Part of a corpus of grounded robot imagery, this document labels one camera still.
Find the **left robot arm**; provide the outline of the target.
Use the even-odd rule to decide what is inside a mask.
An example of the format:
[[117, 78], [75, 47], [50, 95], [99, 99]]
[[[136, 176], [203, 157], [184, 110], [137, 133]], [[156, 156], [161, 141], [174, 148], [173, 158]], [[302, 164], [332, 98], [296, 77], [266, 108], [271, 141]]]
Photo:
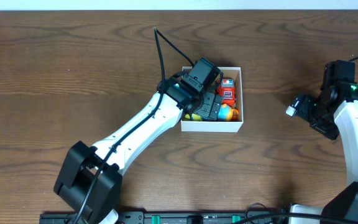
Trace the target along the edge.
[[66, 223], [116, 223], [124, 174], [157, 137], [184, 113], [199, 108], [223, 72], [205, 58], [189, 71], [162, 78], [147, 105], [125, 125], [92, 146], [78, 141], [67, 152], [54, 192], [75, 214]]

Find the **red toy truck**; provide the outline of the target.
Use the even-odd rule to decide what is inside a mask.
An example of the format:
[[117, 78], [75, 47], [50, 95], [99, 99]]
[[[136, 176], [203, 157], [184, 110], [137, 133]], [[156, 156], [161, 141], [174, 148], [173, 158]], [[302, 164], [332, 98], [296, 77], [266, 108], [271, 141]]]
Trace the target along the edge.
[[236, 87], [234, 80], [231, 78], [223, 78], [219, 82], [217, 94], [223, 98], [222, 104], [234, 106], [236, 104]]

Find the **blue duck toy figure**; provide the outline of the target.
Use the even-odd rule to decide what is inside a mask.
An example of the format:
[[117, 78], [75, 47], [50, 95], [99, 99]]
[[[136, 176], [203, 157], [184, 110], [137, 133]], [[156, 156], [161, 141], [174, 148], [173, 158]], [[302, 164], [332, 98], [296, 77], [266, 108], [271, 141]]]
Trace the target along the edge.
[[217, 119], [219, 121], [237, 121], [239, 116], [239, 110], [232, 108], [227, 104], [222, 104]]

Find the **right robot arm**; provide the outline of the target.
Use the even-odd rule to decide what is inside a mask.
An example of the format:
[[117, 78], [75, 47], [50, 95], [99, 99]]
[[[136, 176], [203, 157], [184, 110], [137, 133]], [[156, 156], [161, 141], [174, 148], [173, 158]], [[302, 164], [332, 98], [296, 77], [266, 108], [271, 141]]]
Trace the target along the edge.
[[324, 137], [341, 138], [347, 187], [323, 208], [294, 204], [289, 223], [358, 223], [358, 84], [354, 60], [336, 60], [324, 68], [321, 93], [300, 93], [287, 108]]

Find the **yellow ball with blue letters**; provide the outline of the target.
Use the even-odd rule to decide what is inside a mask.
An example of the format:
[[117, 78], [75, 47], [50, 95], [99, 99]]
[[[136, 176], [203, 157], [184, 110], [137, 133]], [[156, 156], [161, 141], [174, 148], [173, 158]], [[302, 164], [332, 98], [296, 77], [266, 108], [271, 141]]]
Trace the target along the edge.
[[197, 114], [186, 114], [185, 119], [189, 121], [202, 121], [203, 118], [200, 115]]

